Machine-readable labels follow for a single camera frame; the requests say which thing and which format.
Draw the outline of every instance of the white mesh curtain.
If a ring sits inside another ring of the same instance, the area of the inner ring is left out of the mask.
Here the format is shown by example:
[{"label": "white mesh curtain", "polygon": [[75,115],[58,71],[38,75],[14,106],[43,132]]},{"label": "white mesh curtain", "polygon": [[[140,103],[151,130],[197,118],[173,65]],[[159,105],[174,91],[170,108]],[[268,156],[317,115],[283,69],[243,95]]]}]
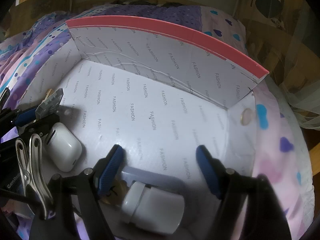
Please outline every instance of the white mesh curtain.
[{"label": "white mesh curtain", "polygon": [[249,55],[270,71],[301,127],[320,130],[320,23],[305,0],[284,0],[274,18],[240,0]]}]

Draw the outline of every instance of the airpods case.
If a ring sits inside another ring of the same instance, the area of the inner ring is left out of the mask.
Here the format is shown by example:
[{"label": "airpods case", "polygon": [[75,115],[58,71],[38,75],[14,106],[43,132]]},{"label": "airpods case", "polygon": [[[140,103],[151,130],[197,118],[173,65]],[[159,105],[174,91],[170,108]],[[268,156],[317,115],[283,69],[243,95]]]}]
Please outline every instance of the airpods case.
[{"label": "airpods case", "polygon": [[64,172],[72,170],[82,152],[79,140],[60,122],[52,126],[44,148],[58,169]]}]

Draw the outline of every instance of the white container lid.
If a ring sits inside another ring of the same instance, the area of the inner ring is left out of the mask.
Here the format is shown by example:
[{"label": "white container lid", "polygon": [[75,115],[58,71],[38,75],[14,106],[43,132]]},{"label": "white container lid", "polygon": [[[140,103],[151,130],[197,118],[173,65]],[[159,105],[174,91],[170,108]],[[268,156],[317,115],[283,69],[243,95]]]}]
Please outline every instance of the white container lid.
[{"label": "white container lid", "polygon": [[121,207],[122,220],[136,227],[158,233],[173,234],[184,212],[183,196],[135,182]]},{"label": "white container lid", "polygon": [[131,217],[137,208],[137,205],[139,203],[144,187],[145,187],[144,183],[136,181],[130,187],[130,190],[128,191],[127,195],[125,195],[125,198],[121,206],[121,211],[122,211],[121,218],[123,222],[129,224]]}]

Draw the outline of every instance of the black cord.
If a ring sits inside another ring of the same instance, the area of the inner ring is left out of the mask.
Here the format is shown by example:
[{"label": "black cord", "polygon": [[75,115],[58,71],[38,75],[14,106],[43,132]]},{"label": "black cord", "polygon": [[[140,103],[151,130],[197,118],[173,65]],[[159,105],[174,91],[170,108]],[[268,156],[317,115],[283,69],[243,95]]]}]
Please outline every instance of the black cord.
[{"label": "black cord", "polygon": [[76,208],[75,205],[72,205],[73,212],[77,214],[78,217],[82,218],[80,211]]},{"label": "black cord", "polygon": [[25,197],[23,195],[5,190],[3,188],[0,188],[0,197],[10,198],[10,199],[17,200],[17,201],[20,201],[20,202],[23,202],[23,203],[26,203],[26,204],[29,204],[32,206],[39,206],[40,205],[40,203],[36,200],[33,200],[33,199]]}]

